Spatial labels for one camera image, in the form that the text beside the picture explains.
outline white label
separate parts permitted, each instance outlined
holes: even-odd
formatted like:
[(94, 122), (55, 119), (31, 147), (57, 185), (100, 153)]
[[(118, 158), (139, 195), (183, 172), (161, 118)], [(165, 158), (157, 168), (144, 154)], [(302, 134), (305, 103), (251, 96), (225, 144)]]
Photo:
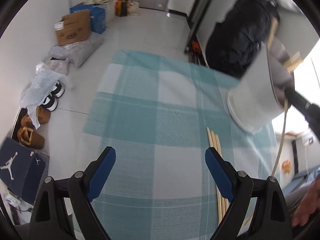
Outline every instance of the white label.
[(63, 29), (63, 22), (59, 22), (59, 23), (56, 23), (54, 25), (54, 30), (55, 31), (59, 31), (59, 30), (62, 30)]

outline brown cardboard box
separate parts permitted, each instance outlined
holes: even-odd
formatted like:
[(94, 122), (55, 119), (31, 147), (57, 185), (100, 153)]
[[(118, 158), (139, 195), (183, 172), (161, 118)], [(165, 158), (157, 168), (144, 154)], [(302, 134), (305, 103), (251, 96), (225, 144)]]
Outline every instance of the brown cardboard box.
[(90, 36), (90, 10), (71, 13), (54, 25), (59, 46), (87, 40)]

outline black and white sneaker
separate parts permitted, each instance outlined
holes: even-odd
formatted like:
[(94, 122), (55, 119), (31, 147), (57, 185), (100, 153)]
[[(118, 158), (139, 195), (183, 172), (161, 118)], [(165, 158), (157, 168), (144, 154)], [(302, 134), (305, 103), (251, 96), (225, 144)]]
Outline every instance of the black and white sneaker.
[(58, 105), (58, 101), (55, 99), (55, 97), (50, 93), (45, 100), (42, 103), (42, 107), (47, 109), (48, 111), (53, 111), (56, 109)]
[(54, 85), (51, 94), (56, 97), (59, 98), (62, 96), (62, 94), (64, 93), (64, 88), (62, 87), (60, 81), (57, 81), (57, 83)]

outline white bucket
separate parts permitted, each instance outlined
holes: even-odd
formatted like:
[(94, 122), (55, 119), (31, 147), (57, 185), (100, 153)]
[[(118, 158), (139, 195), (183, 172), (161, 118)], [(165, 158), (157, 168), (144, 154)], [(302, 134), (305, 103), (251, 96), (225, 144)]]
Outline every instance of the white bucket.
[(284, 111), (278, 100), (282, 90), (274, 87), (272, 75), (277, 86), (292, 81), (292, 76), (276, 62), (277, 66), (266, 46), (262, 46), (240, 83), (228, 93), (227, 103), (232, 118), (240, 128), (252, 134)]

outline checkered tablecloth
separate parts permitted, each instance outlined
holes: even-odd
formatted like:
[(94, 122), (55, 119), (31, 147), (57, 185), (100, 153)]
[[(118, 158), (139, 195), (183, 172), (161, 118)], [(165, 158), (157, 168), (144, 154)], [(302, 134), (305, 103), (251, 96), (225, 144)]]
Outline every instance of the checkered tablecloth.
[(271, 124), (255, 136), (229, 115), (239, 81), (214, 70), (136, 51), (118, 51), (100, 83), (79, 146), (86, 168), (106, 146), (116, 163), (92, 206), (113, 240), (209, 239), (217, 228), (215, 183), (204, 161), (206, 126), (223, 158), (266, 178), (276, 158)]

